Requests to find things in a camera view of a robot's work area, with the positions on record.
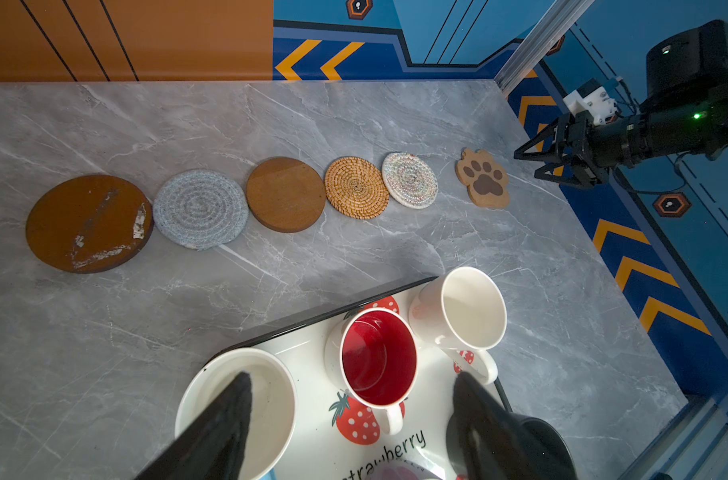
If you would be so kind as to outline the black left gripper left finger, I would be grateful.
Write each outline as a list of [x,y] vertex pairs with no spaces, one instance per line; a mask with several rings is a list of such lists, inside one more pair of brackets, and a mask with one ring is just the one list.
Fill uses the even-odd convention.
[[137,478],[238,478],[245,460],[252,404],[251,377],[240,373]]

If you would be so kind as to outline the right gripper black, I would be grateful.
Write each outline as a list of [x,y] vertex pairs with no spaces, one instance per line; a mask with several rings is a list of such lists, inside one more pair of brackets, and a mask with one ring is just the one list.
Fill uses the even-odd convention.
[[543,162],[534,172],[539,180],[581,189],[607,184],[611,169],[594,159],[589,142],[593,130],[594,119],[588,111],[563,114],[516,149],[514,158]]

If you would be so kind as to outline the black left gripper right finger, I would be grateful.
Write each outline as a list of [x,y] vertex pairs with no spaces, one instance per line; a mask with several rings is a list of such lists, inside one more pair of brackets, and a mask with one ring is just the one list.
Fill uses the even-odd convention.
[[458,375],[453,407],[468,479],[575,479],[541,454],[539,442],[468,373]]

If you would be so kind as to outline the cork paw print coaster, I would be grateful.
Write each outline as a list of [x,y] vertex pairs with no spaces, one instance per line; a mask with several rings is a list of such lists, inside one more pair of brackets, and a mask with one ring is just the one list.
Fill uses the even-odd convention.
[[488,209],[510,205],[509,176],[490,152],[464,148],[455,171],[474,205]]

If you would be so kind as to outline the white multicolour woven rope coaster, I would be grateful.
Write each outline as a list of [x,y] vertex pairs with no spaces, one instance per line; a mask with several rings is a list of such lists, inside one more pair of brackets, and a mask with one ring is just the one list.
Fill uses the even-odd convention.
[[426,209],[438,196],[435,173],[416,155],[406,152],[388,154],[383,161],[381,174],[391,196],[405,207]]

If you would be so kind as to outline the woven rattan round coaster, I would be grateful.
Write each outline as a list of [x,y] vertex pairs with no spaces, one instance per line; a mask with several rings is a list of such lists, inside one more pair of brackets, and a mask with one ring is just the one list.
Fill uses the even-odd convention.
[[390,193],[380,170],[360,157],[335,160],[326,170],[324,184],[330,204],[354,219],[374,219],[389,204]]

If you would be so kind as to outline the grey blue rope coaster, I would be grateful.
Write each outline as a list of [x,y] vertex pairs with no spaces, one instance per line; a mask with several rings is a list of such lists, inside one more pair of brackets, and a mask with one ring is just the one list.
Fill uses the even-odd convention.
[[170,177],[153,201],[156,227],[170,241],[192,250],[233,241],[248,218],[243,189],[214,170],[193,169]]

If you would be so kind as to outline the dark scratched wooden coaster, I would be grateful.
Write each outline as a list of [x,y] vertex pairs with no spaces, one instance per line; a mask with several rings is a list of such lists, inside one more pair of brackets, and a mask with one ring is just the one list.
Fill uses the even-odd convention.
[[112,175],[84,175],[45,193],[30,211],[26,241],[42,262],[65,272],[92,274],[135,257],[154,228],[152,204],[133,183]]

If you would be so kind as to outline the brown round wooden coaster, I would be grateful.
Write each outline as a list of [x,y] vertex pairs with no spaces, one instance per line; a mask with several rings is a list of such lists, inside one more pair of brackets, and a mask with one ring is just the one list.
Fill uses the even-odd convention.
[[256,219],[281,233],[308,229],[321,217],[326,191],[319,173],[293,158],[276,157],[260,163],[246,184],[246,198]]

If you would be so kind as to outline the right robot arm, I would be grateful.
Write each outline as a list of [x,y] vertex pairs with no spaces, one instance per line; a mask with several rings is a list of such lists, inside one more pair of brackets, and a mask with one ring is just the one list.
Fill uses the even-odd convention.
[[728,148],[728,23],[714,20],[652,48],[647,88],[635,115],[597,125],[587,111],[564,114],[519,147],[515,159],[540,163],[538,179],[584,189],[648,159],[717,160]]

